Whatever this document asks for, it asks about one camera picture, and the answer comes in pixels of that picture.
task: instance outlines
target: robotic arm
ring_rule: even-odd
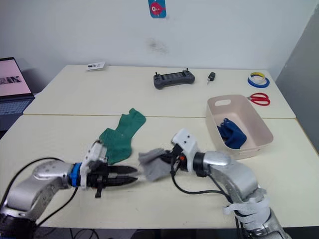
[[[31,239],[42,215],[55,193],[79,187],[97,188],[96,198],[105,187],[120,186],[137,180],[128,176],[137,170],[128,166],[109,166],[106,148],[96,141],[82,163],[48,161],[37,166],[32,175],[12,189],[0,209],[0,239]]]
[[[196,139],[186,129],[181,129],[172,143],[176,171],[180,167],[200,177],[211,175],[223,185],[232,201],[224,213],[234,212],[252,238],[290,239],[269,207],[266,190],[258,186],[250,168],[222,152],[199,152]]]

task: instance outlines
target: gray cloth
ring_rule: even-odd
[[[163,162],[159,158],[165,153],[166,151],[162,148],[156,148],[147,153],[139,153],[139,162],[148,181],[153,182],[169,175],[170,164]]]

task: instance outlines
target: wall stain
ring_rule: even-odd
[[[147,48],[151,52],[160,53],[166,55],[169,53],[168,47],[165,43],[155,40],[154,38],[147,39]]]

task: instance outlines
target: plastic storage bin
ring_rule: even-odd
[[[246,142],[240,149],[227,147],[220,136],[217,125],[220,125],[224,118],[228,118],[237,124],[247,136]],[[216,150],[226,152],[234,159],[255,156],[274,139],[263,119],[249,100],[242,95],[210,98],[207,101],[206,125]]]

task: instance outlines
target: green sock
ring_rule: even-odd
[[[130,157],[132,137],[145,121],[145,116],[132,108],[128,115],[121,116],[116,130],[107,128],[100,135],[99,139],[106,146],[106,156],[110,165]]]

